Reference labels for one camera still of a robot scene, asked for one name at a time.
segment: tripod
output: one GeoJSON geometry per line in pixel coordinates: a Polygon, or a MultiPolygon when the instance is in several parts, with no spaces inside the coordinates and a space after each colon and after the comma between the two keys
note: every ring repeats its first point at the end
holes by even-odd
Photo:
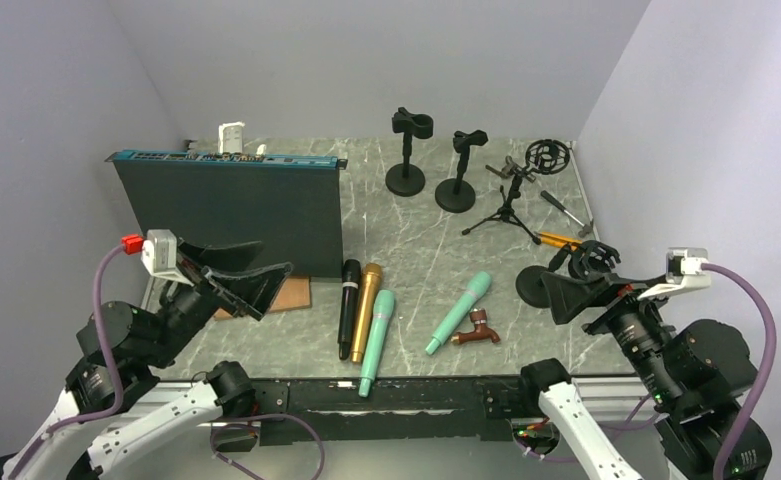
{"type": "Polygon", "coordinates": [[[485,218],[484,220],[476,223],[475,225],[465,228],[461,235],[469,235],[469,233],[476,228],[484,225],[487,222],[502,222],[507,223],[509,225],[514,225],[517,227],[522,228],[525,230],[525,232],[531,237],[531,240],[536,243],[537,245],[540,245],[542,242],[540,240],[540,237],[536,235],[534,232],[528,229],[528,227],[525,226],[522,221],[517,218],[516,212],[514,212],[514,207],[511,205],[514,200],[520,198],[522,195],[520,193],[520,186],[522,185],[523,179],[525,178],[525,175],[520,170],[513,170],[511,173],[514,174],[514,179],[511,180],[511,188],[508,189],[508,194],[505,195],[505,186],[500,185],[499,186],[499,193],[502,194],[502,206],[499,207],[496,210],[496,213],[493,215],[490,215],[489,217],[485,218]]]}

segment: mint green microphone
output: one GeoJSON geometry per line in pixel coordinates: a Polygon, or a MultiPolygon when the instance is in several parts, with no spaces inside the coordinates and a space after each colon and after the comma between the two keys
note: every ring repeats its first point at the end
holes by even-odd
{"type": "Polygon", "coordinates": [[[434,352],[440,348],[440,345],[446,343],[446,340],[448,340],[452,333],[457,330],[458,325],[461,324],[461,321],[466,314],[469,313],[472,306],[475,305],[475,302],[487,293],[487,289],[490,288],[491,282],[492,279],[487,272],[478,272],[472,277],[470,283],[467,284],[466,291],[461,295],[460,300],[458,300],[458,302],[455,303],[455,306],[449,310],[449,313],[446,314],[446,317],[440,322],[437,330],[431,335],[431,342],[425,347],[425,353],[434,355],[434,352]]]}
{"type": "Polygon", "coordinates": [[[358,387],[358,395],[364,398],[369,396],[369,389],[375,381],[375,373],[381,361],[381,350],[384,348],[384,337],[387,335],[387,326],[390,324],[395,306],[396,296],[393,292],[390,290],[378,292],[375,305],[372,307],[372,327],[369,330],[369,340],[366,342],[364,363],[361,366],[361,384],[358,387]]]}

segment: robotic arm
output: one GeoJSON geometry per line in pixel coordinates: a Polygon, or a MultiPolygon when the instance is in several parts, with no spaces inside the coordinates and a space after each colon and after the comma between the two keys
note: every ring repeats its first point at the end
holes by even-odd
{"type": "Polygon", "coordinates": [[[161,298],[156,313],[124,302],[101,305],[107,345],[99,339],[100,326],[91,316],[77,335],[84,356],[66,377],[54,410],[20,452],[0,458],[0,479],[118,478],[117,467],[187,425],[250,413],[254,390],[245,371],[239,364],[223,362],[182,399],[123,429],[103,433],[112,416],[56,427],[82,414],[108,410],[119,389],[123,401],[114,415],[127,412],[159,382],[150,367],[169,366],[217,309],[260,320],[292,271],[291,264],[250,270],[261,250],[257,242],[197,247],[180,242],[167,230],[150,231],[145,242],[136,240],[149,272],[176,282],[177,288],[161,298]],[[110,380],[103,348],[112,353],[121,385],[110,380]]]}
{"type": "MultiPolygon", "coordinates": [[[[544,273],[552,317],[557,325],[588,307],[605,307],[584,325],[590,335],[610,333],[619,344],[666,418],[656,424],[665,455],[688,480],[718,478],[712,472],[741,406],[737,402],[755,382],[757,369],[740,332],[715,320],[697,320],[675,334],[659,309],[668,297],[707,288],[701,249],[673,249],[664,277],[637,281],[616,274],[591,274],[587,280],[544,273]]],[[[520,375],[530,411],[542,412],[559,428],[591,479],[639,479],[581,405],[581,397],[557,360],[529,365],[520,375]]],[[[763,430],[749,419],[724,465],[727,480],[761,480],[772,458],[763,430]]]]}

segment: gray marble surface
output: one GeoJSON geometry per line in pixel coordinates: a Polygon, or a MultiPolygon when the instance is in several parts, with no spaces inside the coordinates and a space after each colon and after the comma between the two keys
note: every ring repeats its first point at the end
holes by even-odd
{"type": "MultiPolygon", "coordinates": [[[[505,155],[522,159],[530,140],[491,139],[484,147],[473,147],[465,179],[475,188],[477,200],[462,214],[444,212],[434,201],[437,184],[453,177],[457,167],[450,138],[414,140],[412,163],[425,173],[426,186],[410,198],[396,197],[384,186],[385,172],[401,161],[401,136],[264,138],[245,142],[244,151],[254,152],[261,143],[267,144],[268,153],[349,159],[340,176],[345,256],[381,265],[383,288],[396,294],[379,377],[515,374],[528,363],[551,357],[573,373],[632,371],[610,335],[590,337],[581,331],[581,324],[592,321],[600,310],[588,310],[570,325],[555,326],[548,310],[530,307],[517,296],[517,273],[528,265],[547,264],[555,248],[534,245],[522,229],[495,222],[461,236],[461,230],[495,212],[502,203],[499,186],[510,185],[484,165],[500,168],[505,155]],[[502,342],[447,343],[435,355],[426,355],[432,332],[481,270],[493,277],[493,284],[477,305],[487,309],[489,325],[502,342]]],[[[544,189],[586,220],[575,169],[525,182],[523,196],[514,202],[517,215],[531,230],[575,236],[578,226],[540,198],[544,189]]],[[[158,290],[155,283],[151,299],[157,298],[158,290]]],[[[219,361],[237,360],[256,378],[359,376],[360,366],[337,358],[339,283],[313,282],[311,293],[310,309],[270,314],[261,322],[211,321],[175,365],[159,375],[187,379],[219,361]]],[[[469,330],[471,324],[464,320],[459,331],[469,330]]]]}

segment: black panel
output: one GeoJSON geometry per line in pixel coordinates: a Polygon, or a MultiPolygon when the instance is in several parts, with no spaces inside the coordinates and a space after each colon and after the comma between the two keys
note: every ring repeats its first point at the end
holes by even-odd
{"type": "Polygon", "coordinates": [[[340,278],[343,229],[336,169],[203,162],[114,161],[145,232],[194,245],[260,240],[254,266],[291,262],[294,275],[340,278]]]}

